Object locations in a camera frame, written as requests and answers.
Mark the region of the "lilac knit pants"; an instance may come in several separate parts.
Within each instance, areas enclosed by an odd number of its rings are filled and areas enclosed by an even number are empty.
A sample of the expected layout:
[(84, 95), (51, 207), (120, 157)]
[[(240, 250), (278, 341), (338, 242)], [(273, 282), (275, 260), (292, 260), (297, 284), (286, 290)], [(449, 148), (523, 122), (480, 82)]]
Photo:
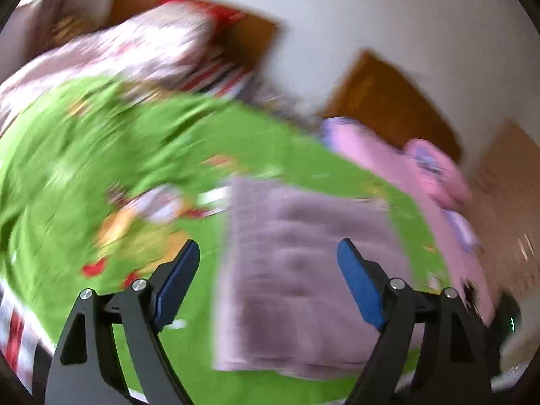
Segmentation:
[(352, 240), (391, 277), (412, 278), (388, 207), (276, 180), (230, 178), (214, 306), (213, 364), (294, 378), (356, 374), (377, 341), (337, 262)]

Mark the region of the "pink pillow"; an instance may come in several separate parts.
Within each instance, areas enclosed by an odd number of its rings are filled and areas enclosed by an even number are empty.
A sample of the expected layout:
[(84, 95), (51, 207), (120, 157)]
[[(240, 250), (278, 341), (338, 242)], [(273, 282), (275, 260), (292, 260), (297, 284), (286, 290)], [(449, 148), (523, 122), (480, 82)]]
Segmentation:
[(440, 208), (458, 210), (470, 202), (470, 188), (459, 166), (438, 147), (427, 140), (411, 139), (405, 154), (414, 161), (419, 186)]

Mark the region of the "green cartoon bed sheet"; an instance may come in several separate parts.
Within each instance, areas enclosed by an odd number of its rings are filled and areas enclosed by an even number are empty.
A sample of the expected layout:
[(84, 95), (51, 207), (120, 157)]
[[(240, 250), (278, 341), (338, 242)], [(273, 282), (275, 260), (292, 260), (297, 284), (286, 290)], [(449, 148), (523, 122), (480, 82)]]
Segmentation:
[(229, 174), (281, 179), (333, 196), (386, 201), (415, 288), (450, 284), (419, 201), (242, 103), (198, 94), (135, 99), (111, 78), (69, 81), (41, 95), (1, 139), (1, 283), (50, 342), (79, 292), (107, 294), (196, 240), (201, 262), (161, 342), (198, 404), (319, 404), (346, 395), (328, 382), (211, 367), (211, 309), (223, 214), (208, 203)]

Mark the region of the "red patterned pillow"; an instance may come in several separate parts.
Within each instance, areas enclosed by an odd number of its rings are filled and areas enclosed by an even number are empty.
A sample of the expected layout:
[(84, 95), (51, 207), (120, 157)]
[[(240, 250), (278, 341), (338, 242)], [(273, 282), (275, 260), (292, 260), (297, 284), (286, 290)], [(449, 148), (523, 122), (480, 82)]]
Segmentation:
[(225, 34), (246, 14), (240, 10), (202, 0), (160, 0), (166, 3), (188, 3), (214, 23), (213, 36), (198, 66), (189, 72), (177, 88), (223, 99), (239, 99), (254, 76), (253, 71), (226, 57)]

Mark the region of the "wooden headboard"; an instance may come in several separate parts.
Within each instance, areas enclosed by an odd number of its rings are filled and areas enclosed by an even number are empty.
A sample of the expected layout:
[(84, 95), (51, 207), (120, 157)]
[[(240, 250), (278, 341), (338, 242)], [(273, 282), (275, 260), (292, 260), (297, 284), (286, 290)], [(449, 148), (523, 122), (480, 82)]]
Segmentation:
[(280, 33), (275, 20), (247, 9), (211, 0), (111, 0), (103, 24), (112, 27), (128, 18), (167, 2), (191, 2), (215, 22), (213, 42), (222, 47), (228, 59), (250, 68), (261, 68), (274, 40)]

